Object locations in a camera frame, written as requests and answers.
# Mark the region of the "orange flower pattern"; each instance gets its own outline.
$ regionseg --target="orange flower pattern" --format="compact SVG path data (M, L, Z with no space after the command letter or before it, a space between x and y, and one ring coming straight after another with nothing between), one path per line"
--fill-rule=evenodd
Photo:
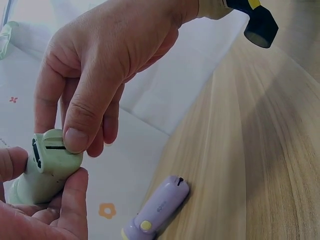
M101 203L99 215L106 219L112 219L117 214L116 207L113 203Z

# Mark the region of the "black and yellow tool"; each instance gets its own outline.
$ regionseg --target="black and yellow tool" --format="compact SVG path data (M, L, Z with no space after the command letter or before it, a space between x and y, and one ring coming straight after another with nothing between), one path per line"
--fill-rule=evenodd
M244 36L253 44L268 49L273 43L278 25L268 9L259 0L223 0L226 8L249 15L250 20L244 30Z

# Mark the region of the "knuckle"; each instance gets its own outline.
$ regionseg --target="knuckle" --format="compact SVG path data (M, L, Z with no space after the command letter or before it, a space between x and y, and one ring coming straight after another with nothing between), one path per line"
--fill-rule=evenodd
M71 116L72 125L76 128L87 128L94 123L100 123L100 116L95 112L94 106L79 102L79 101L71 101L68 108L69 115Z

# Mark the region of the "green device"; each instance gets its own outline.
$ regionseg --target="green device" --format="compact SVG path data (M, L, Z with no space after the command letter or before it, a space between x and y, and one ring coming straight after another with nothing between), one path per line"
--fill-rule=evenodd
M80 168L82 161L83 153L73 154L66 149L61 129L34 134L25 172L13 182L8 203L49 203L64 188L68 177Z

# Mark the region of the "yellow button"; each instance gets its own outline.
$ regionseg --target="yellow button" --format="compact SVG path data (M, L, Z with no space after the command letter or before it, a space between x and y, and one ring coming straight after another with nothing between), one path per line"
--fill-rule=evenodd
M149 222L149 221L143 221L142 223L141 223L141 225L140 225L140 228L142 229L142 230L144 230L144 231L148 231L148 230L150 230L151 229L151 227L152 227L152 224L151 224L151 222Z

